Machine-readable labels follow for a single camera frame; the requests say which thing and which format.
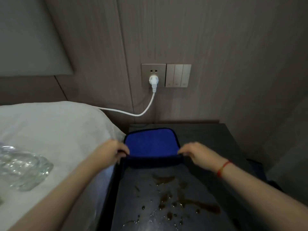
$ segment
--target clear plastic bottle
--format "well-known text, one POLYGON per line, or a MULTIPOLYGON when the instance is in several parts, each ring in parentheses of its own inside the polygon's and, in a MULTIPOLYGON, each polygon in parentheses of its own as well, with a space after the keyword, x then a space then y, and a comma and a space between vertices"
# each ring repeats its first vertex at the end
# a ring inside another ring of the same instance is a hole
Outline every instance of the clear plastic bottle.
POLYGON ((43 156, 0 143, 0 177, 17 190, 32 190, 45 180, 53 166, 43 156))

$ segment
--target white power cord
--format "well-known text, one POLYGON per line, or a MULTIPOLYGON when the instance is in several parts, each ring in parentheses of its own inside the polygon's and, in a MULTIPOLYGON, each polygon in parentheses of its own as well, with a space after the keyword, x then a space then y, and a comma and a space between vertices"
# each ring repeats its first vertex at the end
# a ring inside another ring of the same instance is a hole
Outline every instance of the white power cord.
POLYGON ((128 112, 124 112, 124 111, 117 110, 117 109, 101 108, 101 107, 97 107, 97 106, 94 106, 94 107, 102 109, 102 110, 119 112, 119 113, 127 114, 127 115, 130 115, 130 116, 134 116, 134 117, 140 117, 140 116, 142 116, 143 114, 145 114, 147 112, 147 110, 149 109, 149 107, 151 106, 151 104, 153 102, 153 99, 154 99, 154 96, 155 96, 155 93, 156 93, 157 84, 158 84, 158 77, 156 75, 151 75, 150 79, 149 79, 149 82, 152 85, 153 95, 152 95, 152 98, 151 98, 150 103, 147 106, 147 108, 142 113, 140 113, 140 114, 128 113, 128 112))

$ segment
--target hand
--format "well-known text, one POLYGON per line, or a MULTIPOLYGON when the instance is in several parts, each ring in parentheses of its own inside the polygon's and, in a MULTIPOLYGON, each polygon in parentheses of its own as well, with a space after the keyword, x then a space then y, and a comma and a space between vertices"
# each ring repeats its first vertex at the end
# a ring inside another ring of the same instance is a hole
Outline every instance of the hand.
POLYGON ((92 167, 101 171, 115 164, 122 157, 126 157, 126 154, 129 155, 129 149, 124 143, 109 139, 89 155, 88 161, 90 161, 92 167))
POLYGON ((201 143, 187 143, 180 148, 178 154, 188 155, 194 164, 203 169, 217 172, 228 160, 201 143))

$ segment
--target white bedsheet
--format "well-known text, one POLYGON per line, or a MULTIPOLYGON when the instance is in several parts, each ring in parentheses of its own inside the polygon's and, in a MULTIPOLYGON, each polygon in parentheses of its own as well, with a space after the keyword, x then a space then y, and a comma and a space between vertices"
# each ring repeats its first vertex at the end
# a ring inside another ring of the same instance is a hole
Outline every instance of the white bedsheet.
MULTIPOLYGON (((46 157, 54 168, 29 192, 9 188, 0 179, 0 230, 9 229, 44 198, 99 144, 122 141, 121 132, 97 108, 74 102, 0 106, 0 141, 46 157)), ((94 230, 106 197, 113 166, 98 174, 75 203, 62 230, 94 230)))

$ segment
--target blue towel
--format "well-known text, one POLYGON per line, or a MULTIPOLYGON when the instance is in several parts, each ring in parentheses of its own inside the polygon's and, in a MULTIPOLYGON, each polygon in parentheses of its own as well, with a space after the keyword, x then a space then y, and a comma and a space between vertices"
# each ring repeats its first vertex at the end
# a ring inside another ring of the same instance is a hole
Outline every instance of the blue towel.
POLYGON ((169 128, 130 132, 124 139, 129 158, 162 158, 177 156, 180 148, 175 132, 169 128))

